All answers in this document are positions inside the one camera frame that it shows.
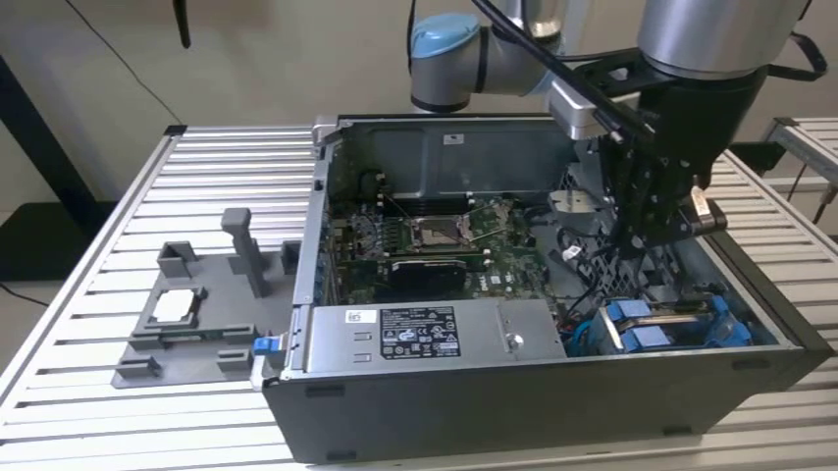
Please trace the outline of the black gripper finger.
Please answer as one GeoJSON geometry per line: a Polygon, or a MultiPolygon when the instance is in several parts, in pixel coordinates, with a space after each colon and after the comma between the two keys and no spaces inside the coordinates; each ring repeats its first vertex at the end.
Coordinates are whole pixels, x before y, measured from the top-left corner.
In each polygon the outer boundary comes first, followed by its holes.
{"type": "Polygon", "coordinates": [[[675,157],[660,159],[662,172],[656,179],[654,196],[654,245],[663,245],[692,235],[688,194],[692,186],[690,164],[675,157]]]}
{"type": "Polygon", "coordinates": [[[634,258],[643,246],[643,242],[636,244],[635,239],[640,238],[638,231],[652,182],[652,144],[648,141],[632,141],[624,146],[611,172],[616,211],[611,238],[623,259],[634,258]]]}

